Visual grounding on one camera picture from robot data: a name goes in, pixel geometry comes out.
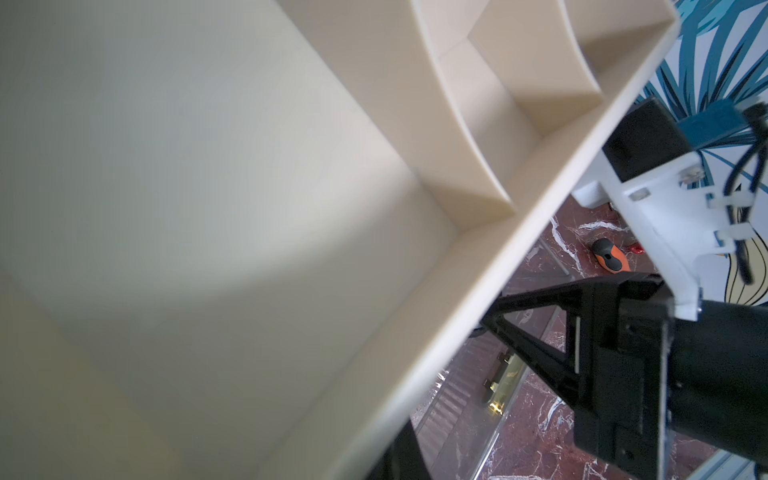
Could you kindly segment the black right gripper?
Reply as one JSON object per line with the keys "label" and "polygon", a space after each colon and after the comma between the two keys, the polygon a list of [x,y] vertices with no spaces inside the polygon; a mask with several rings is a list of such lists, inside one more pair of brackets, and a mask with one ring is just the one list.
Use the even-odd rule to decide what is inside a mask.
{"label": "black right gripper", "polygon": [[[566,313],[559,350],[507,319]],[[767,311],[701,303],[679,320],[657,276],[585,280],[499,296],[479,324],[568,406],[579,447],[638,479],[660,479],[675,433],[767,462]]]}

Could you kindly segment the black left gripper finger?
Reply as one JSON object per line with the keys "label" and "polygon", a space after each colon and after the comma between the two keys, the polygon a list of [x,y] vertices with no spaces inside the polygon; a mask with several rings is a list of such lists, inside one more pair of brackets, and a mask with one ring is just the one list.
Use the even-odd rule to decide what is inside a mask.
{"label": "black left gripper finger", "polygon": [[408,421],[366,477],[367,480],[431,480],[413,425]]}

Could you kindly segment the clear drawer gold handle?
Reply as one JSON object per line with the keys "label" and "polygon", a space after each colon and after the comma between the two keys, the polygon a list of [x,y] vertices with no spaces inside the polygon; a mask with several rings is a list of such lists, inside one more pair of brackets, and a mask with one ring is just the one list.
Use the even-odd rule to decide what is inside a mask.
{"label": "clear drawer gold handle", "polygon": [[560,400],[495,337],[470,338],[410,415],[434,479],[547,477],[550,409]]}

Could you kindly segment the beige drawer organizer cabinet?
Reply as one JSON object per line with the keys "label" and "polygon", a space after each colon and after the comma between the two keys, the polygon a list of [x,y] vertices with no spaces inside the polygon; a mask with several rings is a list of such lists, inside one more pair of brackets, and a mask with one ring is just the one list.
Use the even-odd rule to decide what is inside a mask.
{"label": "beige drawer organizer cabinet", "polygon": [[669,1],[5,1],[1,475],[363,479]]}

